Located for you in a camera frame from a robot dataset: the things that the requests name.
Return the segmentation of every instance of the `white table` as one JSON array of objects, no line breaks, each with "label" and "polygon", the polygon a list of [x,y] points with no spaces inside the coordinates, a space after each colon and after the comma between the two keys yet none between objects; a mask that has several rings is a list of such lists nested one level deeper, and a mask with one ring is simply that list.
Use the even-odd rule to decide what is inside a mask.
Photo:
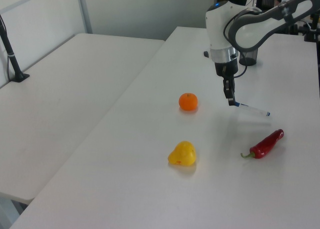
[{"label": "white table", "polygon": [[0,89],[0,197],[29,204],[164,42],[78,34]]},{"label": "white table", "polygon": [[[236,79],[236,99],[271,117],[228,106],[208,48],[205,29],[178,27],[12,228],[317,228],[316,45],[273,35]],[[196,113],[179,110],[185,92]],[[265,158],[240,157],[279,128]],[[168,165],[183,140],[196,165]]]}]

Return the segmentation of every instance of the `red pepper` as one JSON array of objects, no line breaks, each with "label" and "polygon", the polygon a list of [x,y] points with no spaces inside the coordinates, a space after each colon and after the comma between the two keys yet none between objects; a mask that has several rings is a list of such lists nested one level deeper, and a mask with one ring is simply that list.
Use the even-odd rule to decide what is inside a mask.
[{"label": "red pepper", "polygon": [[282,129],[276,130],[274,133],[272,133],[271,135],[263,139],[261,142],[259,142],[257,145],[251,147],[249,155],[243,155],[241,153],[241,156],[243,158],[263,158],[265,155],[268,154],[268,152],[271,151],[272,148],[274,148],[277,141],[283,138],[284,135],[285,134]]}]

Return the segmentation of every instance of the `white marker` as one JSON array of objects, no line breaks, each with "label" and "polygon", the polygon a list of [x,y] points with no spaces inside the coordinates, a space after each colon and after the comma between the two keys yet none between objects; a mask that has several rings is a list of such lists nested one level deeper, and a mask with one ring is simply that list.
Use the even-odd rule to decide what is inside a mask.
[{"label": "white marker", "polygon": [[245,105],[245,104],[239,103],[239,102],[235,102],[235,106],[238,107],[238,108],[243,108],[243,109],[246,109],[246,110],[248,110],[250,112],[259,114],[261,116],[265,116],[265,117],[269,117],[270,116],[270,112],[268,112],[268,111],[260,110],[260,109],[257,109],[257,108],[251,107],[249,105]]}]

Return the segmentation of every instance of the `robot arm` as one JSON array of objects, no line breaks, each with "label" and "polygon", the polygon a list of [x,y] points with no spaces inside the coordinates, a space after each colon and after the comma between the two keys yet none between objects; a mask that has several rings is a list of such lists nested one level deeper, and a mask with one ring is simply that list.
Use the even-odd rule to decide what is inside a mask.
[{"label": "robot arm", "polygon": [[238,71],[238,51],[258,49],[276,31],[319,9],[320,0],[288,0],[263,13],[256,7],[229,1],[208,9],[205,16],[211,58],[217,75],[223,77],[223,90],[230,106],[236,103],[234,74]]}]

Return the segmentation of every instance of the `pepper stem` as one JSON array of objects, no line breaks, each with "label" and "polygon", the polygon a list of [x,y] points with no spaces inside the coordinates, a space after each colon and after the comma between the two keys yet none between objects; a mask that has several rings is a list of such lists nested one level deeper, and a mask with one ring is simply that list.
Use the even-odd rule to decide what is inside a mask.
[{"label": "pepper stem", "polygon": [[256,154],[254,152],[251,152],[249,155],[243,155],[242,153],[240,155],[243,158],[254,158]]}]

